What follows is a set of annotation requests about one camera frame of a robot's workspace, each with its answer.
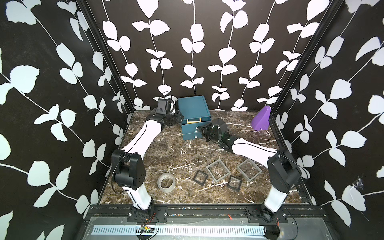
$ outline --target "marble table surface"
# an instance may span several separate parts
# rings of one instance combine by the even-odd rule
[[[265,147],[278,148],[270,128],[265,131],[254,131],[250,127],[250,122],[257,112],[211,111],[210,113],[212,119],[222,118],[228,124],[230,134]],[[133,113],[122,146],[132,141],[142,128],[148,114],[149,111]],[[239,192],[227,187],[229,177],[215,183],[209,175],[204,186],[192,181],[197,170],[208,174],[205,167],[217,159],[223,161],[231,175],[242,179]],[[217,144],[206,142],[205,139],[184,141],[181,136],[181,126],[177,124],[164,128],[149,146],[143,159],[147,172],[144,183],[156,204],[260,204],[267,197],[271,187],[268,169],[256,162],[262,173],[252,182],[247,182],[237,169],[237,166],[246,159],[244,156],[225,152]],[[173,174],[176,179],[175,189],[167,194],[157,186],[157,179],[165,172]],[[116,183],[114,183],[114,189],[116,192],[122,191]],[[291,190],[285,202],[301,203],[295,188]],[[111,178],[109,178],[100,204],[129,203],[132,202],[127,194],[113,192]]]

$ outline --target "black cable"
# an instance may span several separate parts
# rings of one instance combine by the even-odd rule
[[[291,212],[288,209],[286,209],[286,210],[289,212],[289,215],[291,215],[291,217],[293,218],[293,220],[295,221],[295,224],[296,224],[296,228],[297,228],[296,237],[294,239],[292,239],[292,240],[295,240],[297,238],[297,235],[299,234],[299,227],[297,225],[296,219],[293,217]]]

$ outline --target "clear tape roll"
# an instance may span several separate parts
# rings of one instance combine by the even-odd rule
[[[172,185],[168,188],[163,188],[163,187],[161,187],[161,182],[166,178],[172,179]],[[159,179],[157,180],[157,186],[160,188],[160,190],[162,192],[165,192],[165,193],[169,193],[172,190],[174,190],[175,189],[175,183],[176,183],[175,177],[172,174],[170,174],[169,172],[161,174]]]

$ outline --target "leaf pattern wallpaper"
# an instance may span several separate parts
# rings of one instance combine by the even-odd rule
[[[250,111],[275,103],[329,0],[88,4],[136,110],[204,95],[211,110]]]
[[[346,0],[276,113],[312,202],[342,239],[381,235],[383,9],[383,0]]]
[[[127,126],[119,79],[78,9],[1,4],[0,240],[73,239]]]

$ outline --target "purple object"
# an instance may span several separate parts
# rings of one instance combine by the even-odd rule
[[[265,106],[263,109],[252,119],[251,127],[256,130],[267,130],[269,127],[269,115],[271,114],[271,107]]]

